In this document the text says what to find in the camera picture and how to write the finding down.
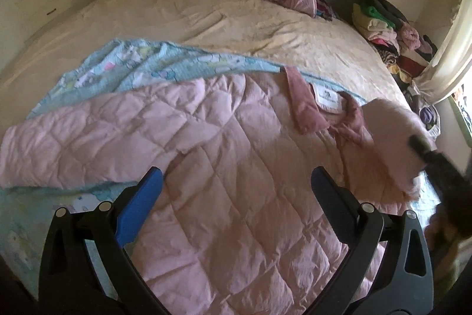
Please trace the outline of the beige bedspread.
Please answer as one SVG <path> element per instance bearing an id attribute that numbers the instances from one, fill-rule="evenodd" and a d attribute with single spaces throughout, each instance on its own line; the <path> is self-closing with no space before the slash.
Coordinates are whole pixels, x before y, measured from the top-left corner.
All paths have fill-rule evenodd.
<path id="1" fill-rule="evenodd" d="M 263 58 L 366 100 L 405 103 L 378 53 L 343 21 L 262 0 L 97 0 L 49 28 L 1 72 L 1 127 L 22 122 L 65 72 L 115 38 Z"/>

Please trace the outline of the floral bag of clothes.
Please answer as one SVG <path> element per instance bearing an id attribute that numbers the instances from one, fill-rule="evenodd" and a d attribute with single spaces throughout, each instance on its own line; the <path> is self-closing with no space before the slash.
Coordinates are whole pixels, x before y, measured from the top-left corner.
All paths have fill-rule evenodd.
<path id="1" fill-rule="evenodd" d="M 436 140 L 441 134 L 440 115 L 436 107 L 426 102 L 415 85 L 409 85 L 403 94 L 409 107 L 419 116 L 426 131 Z"/>

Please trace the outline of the striped folded clothes by headboard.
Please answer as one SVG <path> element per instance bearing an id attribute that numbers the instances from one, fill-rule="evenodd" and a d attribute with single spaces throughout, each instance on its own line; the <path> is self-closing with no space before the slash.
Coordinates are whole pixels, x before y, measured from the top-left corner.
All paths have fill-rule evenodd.
<path id="1" fill-rule="evenodd" d="M 336 12 L 326 0 L 316 0 L 316 15 L 326 21 L 337 19 Z"/>

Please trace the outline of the cream curtain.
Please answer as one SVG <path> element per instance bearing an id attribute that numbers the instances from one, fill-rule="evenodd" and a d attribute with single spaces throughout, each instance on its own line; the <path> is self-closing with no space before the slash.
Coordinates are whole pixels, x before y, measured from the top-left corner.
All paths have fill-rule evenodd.
<path id="1" fill-rule="evenodd" d="M 414 84 L 429 104 L 436 104 L 449 97 L 470 70 L 471 0 L 462 0 L 445 40 Z"/>

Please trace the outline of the pile of folded clothes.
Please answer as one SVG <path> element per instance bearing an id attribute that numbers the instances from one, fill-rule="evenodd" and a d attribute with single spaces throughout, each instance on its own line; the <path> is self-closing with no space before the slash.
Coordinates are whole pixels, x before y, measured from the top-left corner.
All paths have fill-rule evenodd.
<path id="1" fill-rule="evenodd" d="M 352 23 L 378 52 L 382 62 L 404 91 L 428 67 L 437 46 L 421 35 L 407 17 L 387 0 L 355 3 Z"/>

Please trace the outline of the pink quilted coat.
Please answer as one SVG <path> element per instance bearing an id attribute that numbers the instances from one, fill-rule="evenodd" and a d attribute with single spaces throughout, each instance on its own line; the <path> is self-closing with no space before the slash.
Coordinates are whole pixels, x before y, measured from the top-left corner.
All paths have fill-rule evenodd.
<path id="1" fill-rule="evenodd" d="M 1 186 L 76 190 L 165 175 L 132 260 L 177 314 L 301 314 L 346 254 L 310 187 L 321 166 L 393 214 L 418 197 L 409 136 L 426 130 L 385 99 L 335 94 L 294 68 L 102 94 L 10 127 Z"/>

